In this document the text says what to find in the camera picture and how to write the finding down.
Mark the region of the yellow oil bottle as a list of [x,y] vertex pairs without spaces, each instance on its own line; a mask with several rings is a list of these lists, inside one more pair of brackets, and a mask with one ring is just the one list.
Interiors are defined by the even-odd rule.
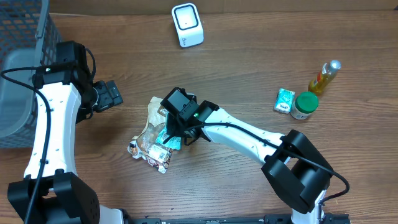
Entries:
[[340,69],[341,63],[339,60],[331,60],[325,63],[316,77],[309,82],[308,91],[322,95],[326,86],[336,77]]

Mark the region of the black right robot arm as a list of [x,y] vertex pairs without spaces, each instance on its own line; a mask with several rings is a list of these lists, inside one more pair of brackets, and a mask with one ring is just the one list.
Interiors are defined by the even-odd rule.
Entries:
[[160,104],[168,112],[169,138],[182,137],[186,146],[203,138],[239,151],[261,165],[276,195],[292,209],[292,223],[322,223],[321,200],[332,168],[304,134],[261,130],[212,102],[198,103],[194,94],[179,87]]

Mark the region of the green lid jar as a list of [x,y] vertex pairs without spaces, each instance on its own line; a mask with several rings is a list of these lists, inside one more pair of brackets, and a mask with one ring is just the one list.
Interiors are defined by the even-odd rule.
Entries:
[[307,119],[318,108],[317,95],[306,91],[301,93],[293,102],[290,115],[295,119]]

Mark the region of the mint wet wipes pack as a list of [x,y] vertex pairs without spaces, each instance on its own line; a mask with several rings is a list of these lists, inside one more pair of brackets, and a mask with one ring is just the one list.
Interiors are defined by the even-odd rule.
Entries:
[[167,128],[164,128],[161,130],[159,135],[157,136],[155,142],[159,143],[162,146],[168,147],[172,150],[181,150],[181,137],[172,137],[170,138],[166,143],[164,143],[165,140],[167,140],[170,136],[167,134]]

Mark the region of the brown snack pouch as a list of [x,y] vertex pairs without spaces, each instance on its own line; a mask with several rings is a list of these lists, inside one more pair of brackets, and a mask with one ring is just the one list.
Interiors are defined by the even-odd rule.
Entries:
[[143,159],[161,174],[169,168],[173,149],[163,145],[168,137],[166,133],[166,121],[168,111],[160,104],[161,98],[152,97],[147,107],[147,121],[143,131],[134,136],[127,151],[135,159]]

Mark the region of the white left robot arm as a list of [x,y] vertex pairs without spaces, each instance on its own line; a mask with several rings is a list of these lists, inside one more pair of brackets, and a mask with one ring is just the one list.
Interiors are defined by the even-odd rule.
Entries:
[[59,42],[57,61],[32,68],[29,89],[37,97],[34,146],[22,181],[10,183],[7,198],[24,223],[129,223],[123,209],[101,205],[76,172],[75,127],[123,103],[115,82],[94,81],[90,50]]

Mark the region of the teal tissue packet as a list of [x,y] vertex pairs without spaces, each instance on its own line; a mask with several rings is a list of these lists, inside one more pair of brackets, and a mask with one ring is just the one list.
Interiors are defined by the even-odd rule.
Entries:
[[280,88],[274,104],[274,110],[280,113],[289,114],[292,109],[294,96],[295,96],[294,91]]

